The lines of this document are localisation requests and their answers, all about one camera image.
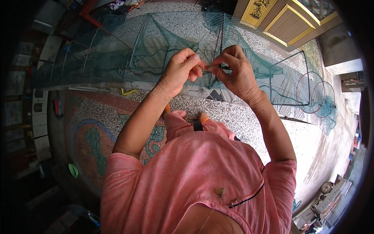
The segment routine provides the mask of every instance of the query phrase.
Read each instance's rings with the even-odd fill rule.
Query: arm
[[[201,68],[205,65],[190,48],[176,53],[170,59],[154,89],[127,120],[118,135],[112,153],[124,153],[139,159],[165,106],[182,90],[188,78],[195,81],[198,76],[202,76]]]
[[[232,70],[226,74],[218,66],[227,63]],[[253,74],[252,66],[238,45],[223,50],[209,67],[209,72],[220,79],[235,95],[243,99],[260,122],[265,145],[272,161],[296,161],[296,155],[281,119],[266,93],[261,91]]]

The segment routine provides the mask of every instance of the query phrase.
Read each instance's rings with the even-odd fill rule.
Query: mosaic floor pattern
[[[107,157],[117,136],[138,107],[138,101],[97,92],[67,91],[65,100],[67,151],[78,170],[101,190]],[[141,155],[145,165],[165,145],[166,129],[160,118]]]

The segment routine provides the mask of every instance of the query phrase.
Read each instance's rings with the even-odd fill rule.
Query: finger
[[[182,64],[182,67],[191,70],[194,66],[201,64],[201,60],[198,54],[190,56],[186,62]]]
[[[222,82],[225,82],[230,78],[230,75],[226,74],[219,67],[209,67],[208,71],[213,73]]]
[[[198,76],[198,77],[202,77],[203,76],[203,72],[201,71],[201,68],[199,66],[194,66],[192,68],[192,70],[195,72],[195,74]]]
[[[184,48],[182,50],[180,50],[178,53],[176,53],[174,56],[176,57],[184,57],[185,59],[188,59],[189,57],[191,57],[192,55],[194,55],[195,52],[193,50],[191,50],[190,48]]]
[[[190,73],[188,74],[188,77],[190,78],[192,82],[194,82],[197,79],[197,74],[193,70],[191,70]]]
[[[227,53],[239,59],[246,58],[243,50],[238,45],[229,46],[226,49],[224,49],[222,53]]]
[[[239,59],[235,58],[234,56],[227,54],[227,53],[222,53],[220,56],[216,57],[213,62],[212,66],[218,66],[221,63],[227,63],[231,67],[235,67],[236,65],[239,64]]]
[[[202,60],[200,60],[200,61],[201,61],[201,63],[199,64],[199,67],[203,70],[208,70],[208,68],[209,68],[208,64],[206,62],[202,61]]]

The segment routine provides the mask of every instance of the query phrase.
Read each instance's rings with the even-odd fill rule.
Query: wooden door
[[[243,1],[238,1],[236,17]],[[241,20],[292,48],[342,23],[327,0],[250,0]]]

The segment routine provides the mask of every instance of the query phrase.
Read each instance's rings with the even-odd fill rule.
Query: wrist
[[[156,85],[152,89],[150,94],[153,95],[158,100],[160,100],[161,102],[164,102],[166,104],[169,103],[170,100],[174,97],[172,94],[165,92],[163,88],[160,87],[159,85]]]
[[[267,94],[258,89],[255,92],[252,92],[251,95],[246,95],[243,101],[245,101],[251,109],[261,108],[265,102],[270,101]]]

